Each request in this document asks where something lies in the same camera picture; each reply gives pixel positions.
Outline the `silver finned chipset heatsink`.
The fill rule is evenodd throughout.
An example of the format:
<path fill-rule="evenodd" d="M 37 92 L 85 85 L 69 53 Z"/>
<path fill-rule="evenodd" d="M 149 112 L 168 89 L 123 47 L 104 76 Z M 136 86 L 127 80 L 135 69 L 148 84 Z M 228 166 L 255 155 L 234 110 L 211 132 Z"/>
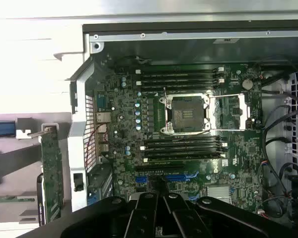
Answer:
<path fill-rule="evenodd" d="M 229 186 L 208 186 L 207 196 L 216 199 L 230 198 Z"/>

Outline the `blue expansion slot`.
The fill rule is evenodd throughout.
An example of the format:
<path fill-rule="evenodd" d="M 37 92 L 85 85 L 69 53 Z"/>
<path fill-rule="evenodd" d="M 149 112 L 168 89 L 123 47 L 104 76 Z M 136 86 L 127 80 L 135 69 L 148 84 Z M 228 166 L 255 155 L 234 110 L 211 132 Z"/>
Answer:
<path fill-rule="evenodd" d="M 195 178 L 197 175 L 185 175 L 185 174 L 180 174 L 180 175 L 166 175 L 164 178 L 167 181 L 189 181 L 190 179 Z M 148 176 L 137 176 L 135 178 L 135 182 L 137 183 L 146 183 L 148 179 Z"/>

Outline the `black expansion slot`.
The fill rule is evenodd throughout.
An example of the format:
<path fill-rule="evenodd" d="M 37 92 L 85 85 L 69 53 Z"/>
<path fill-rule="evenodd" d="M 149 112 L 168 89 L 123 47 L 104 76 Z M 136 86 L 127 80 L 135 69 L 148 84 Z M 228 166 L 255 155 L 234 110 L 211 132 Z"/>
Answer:
<path fill-rule="evenodd" d="M 183 163 L 176 164 L 152 164 L 152 165 L 144 165 L 144 166 L 136 166 L 136 172 L 144 172 L 144 171 L 174 171 L 184 169 L 185 165 Z"/>

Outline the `RAM slot white latches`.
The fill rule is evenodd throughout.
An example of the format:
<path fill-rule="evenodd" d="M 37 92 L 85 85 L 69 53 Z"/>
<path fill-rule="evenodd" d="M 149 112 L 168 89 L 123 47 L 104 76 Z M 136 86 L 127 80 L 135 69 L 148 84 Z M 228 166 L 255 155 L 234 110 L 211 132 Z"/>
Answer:
<path fill-rule="evenodd" d="M 176 155 L 153 155 L 144 156 L 144 163 L 160 163 L 160 162 L 175 162 L 175 161 L 194 161 L 194 160 L 209 160 L 209 159 L 224 159 L 225 153 L 211 154 L 176 154 Z"/>
<path fill-rule="evenodd" d="M 158 144 L 148 144 L 146 146 L 140 146 L 140 151 L 145 150 L 168 150 L 168 149 L 192 149 L 192 148 L 213 148 L 213 147 L 227 147 L 227 142 L 218 141 L 198 141 L 198 142 L 174 142 L 174 143 L 158 143 Z"/>
<path fill-rule="evenodd" d="M 207 86 L 216 87 L 221 83 L 224 83 L 223 78 L 220 79 L 205 79 L 205 78 L 182 78 L 182 79 L 146 79 L 141 81 L 136 81 L 137 86 L 143 87 L 157 87 L 157 86 L 167 86 L 167 87 L 189 87 L 189 86 Z"/>
<path fill-rule="evenodd" d="M 170 69 L 170 70 L 156 70 L 156 71 L 145 71 L 141 69 L 136 69 L 135 74 L 147 74 L 147 75 L 164 75 L 164 74 L 203 74 L 203 73 L 222 73 L 224 72 L 224 67 L 217 67 L 214 69 Z"/>

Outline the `RAM slot black latches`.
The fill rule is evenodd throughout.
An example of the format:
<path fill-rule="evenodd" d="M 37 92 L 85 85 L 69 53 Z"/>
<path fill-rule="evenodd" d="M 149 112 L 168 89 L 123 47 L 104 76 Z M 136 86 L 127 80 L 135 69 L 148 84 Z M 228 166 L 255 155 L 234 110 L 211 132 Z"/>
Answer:
<path fill-rule="evenodd" d="M 164 139 L 148 139 L 144 141 L 144 144 L 154 144 L 154 143 L 176 143 L 185 141 L 222 141 L 223 138 L 220 136 L 199 136 L 190 138 L 164 138 Z"/>
<path fill-rule="evenodd" d="M 217 78 L 215 73 L 193 73 L 193 74 L 160 74 L 160 75 L 142 75 L 141 79 L 169 79 L 169 78 Z"/>
<path fill-rule="evenodd" d="M 183 149 L 183 150 L 162 150 L 162 151 L 146 151 L 147 157 L 165 157 L 165 156 L 195 156 L 195 155 L 211 155 L 221 154 L 223 151 L 216 149 Z"/>

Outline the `green motherboard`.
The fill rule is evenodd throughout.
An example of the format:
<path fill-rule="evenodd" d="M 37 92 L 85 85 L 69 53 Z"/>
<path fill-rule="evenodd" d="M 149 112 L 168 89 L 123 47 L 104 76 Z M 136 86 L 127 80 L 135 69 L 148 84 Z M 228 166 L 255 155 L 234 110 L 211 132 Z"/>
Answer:
<path fill-rule="evenodd" d="M 224 159 L 144 163 L 145 140 L 181 138 L 160 132 L 164 125 L 164 105 L 159 99 L 164 96 L 163 87 L 137 86 L 144 74 L 135 74 L 136 69 L 145 71 L 170 69 L 214 69 L 225 70 L 215 79 L 224 83 L 216 87 L 177 86 L 166 87 L 168 94 L 203 93 L 207 97 L 244 94 L 250 107 L 251 118 L 245 131 L 213 131 L 200 136 L 220 136 L 227 147 L 213 147 L 226 154 Z M 137 176 L 197 175 L 189 181 L 167 181 L 168 190 L 186 195 L 192 202 L 207 196 L 208 186 L 229 186 L 230 198 L 220 199 L 239 208 L 255 212 L 262 200 L 263 190 L 256 173 L 262 160 L 262 102 L 259 69 L 248 64 L 187 64 L 117 66 L 99 79 L 94 88 L 95 126 L 94 154 L 99 159 L 108 159 L 113 169 L 114 194 L 130 199 L 137 192 L 146 192 L 146 183 L 137 183 Z M 253 81 L 253 88 L 245 90 L 242 82 Z M 136 172 L 136 166 L 152 164 L 183 163 L 184 169 L 174 171 Z"/>

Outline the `black open PC case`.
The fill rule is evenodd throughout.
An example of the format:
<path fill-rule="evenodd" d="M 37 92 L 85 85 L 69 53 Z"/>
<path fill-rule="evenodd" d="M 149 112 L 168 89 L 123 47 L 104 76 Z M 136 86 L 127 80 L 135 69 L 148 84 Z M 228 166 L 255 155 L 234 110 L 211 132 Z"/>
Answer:
<path fill-rule="evenodd" d="M 298 72 L 298 20 L 87 24 L 83 35 L 89 57 L 70 83 L 74 211 L 117 196 L 111 162 L 94 154 L 94 88 L 100 78 L 124 65 L 248 64 L 262 75 L 263 119 L 262 160 L 256 173 L 263 194 L 251 213 L 298 233 L 298 166 L 292 162 L 290 136 L 298 98 L 287 90 L 290 75 Z M 154 238 L 182 238 L 160 193 Z"/>

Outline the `CPU socket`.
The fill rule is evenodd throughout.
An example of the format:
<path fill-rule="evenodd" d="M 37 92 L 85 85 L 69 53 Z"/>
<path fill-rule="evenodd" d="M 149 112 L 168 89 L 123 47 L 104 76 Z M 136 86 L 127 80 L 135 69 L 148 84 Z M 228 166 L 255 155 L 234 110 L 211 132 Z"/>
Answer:
<path fill-rule="evenodd" d="M 170 136 L 197 135 L 211 129 L 210 99 L 203 93 L 168 94 L 159 99 L 164 105 L 161 133 Z"/>

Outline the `grey parts rack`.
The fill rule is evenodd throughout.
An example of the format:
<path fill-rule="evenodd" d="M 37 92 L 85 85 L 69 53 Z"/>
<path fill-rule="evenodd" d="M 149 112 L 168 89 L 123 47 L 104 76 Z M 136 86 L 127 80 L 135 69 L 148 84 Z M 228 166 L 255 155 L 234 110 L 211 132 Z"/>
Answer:
<path fill-rule="evenodd" d="M 70 129 L 70 113 L 30 113 L 0 114 L 0 121 L 12 121 L 18 118 L 31 118 L 31 130 L 39 131 L 43 123 L 58 123 L 60 127 L 59 147 L 63 160 L 64 205 L 61 216 L 72 212 L 70 168 L 68 160 L 67 136 Z M 29 147 L 38 143 L 34 139 L 0 138 L 0 154 Z M 41 162 L 37 161 L 0 179 L 0 196 L 21 195 L 36 191 L 36 179 L 41 172 Z M 26 210 L 35 210 L 35 203 L 0 203 L 0 238 L 15 238 L 38 227 L 37 223 L 20 224 L 19 215 Z"/>

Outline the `metal socket cover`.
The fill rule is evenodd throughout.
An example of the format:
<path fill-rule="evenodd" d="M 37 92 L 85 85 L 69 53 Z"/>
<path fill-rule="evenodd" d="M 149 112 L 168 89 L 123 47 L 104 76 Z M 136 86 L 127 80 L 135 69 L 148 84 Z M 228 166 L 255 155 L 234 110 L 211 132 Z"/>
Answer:
<path fill-rule="evenodd" d="M 250 107 L 242 93 L 210 96 L 207 112 L 213 131 L 245 131 L 251 118 Z"/>

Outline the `green RAM stick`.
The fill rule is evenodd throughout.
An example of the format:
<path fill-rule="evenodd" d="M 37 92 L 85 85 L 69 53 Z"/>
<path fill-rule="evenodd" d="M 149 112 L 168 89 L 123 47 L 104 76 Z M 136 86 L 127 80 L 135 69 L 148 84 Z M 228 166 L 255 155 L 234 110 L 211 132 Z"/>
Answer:
<path fill-rule="evenodd" d="M 0 203 L 9 203 L 9 202 L 35 202 L 35 198 L 18 198 L 17 196 L 0 197 Z"/>

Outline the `hard disk blue rails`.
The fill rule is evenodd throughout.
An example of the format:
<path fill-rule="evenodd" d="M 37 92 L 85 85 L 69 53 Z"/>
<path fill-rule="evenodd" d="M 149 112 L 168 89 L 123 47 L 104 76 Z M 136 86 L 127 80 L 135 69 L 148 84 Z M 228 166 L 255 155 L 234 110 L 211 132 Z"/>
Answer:
<path fill-rule="evenodd" d="M 15 121 L 0 120 L 0 137 L 15 137 L 16 123 Z"/>

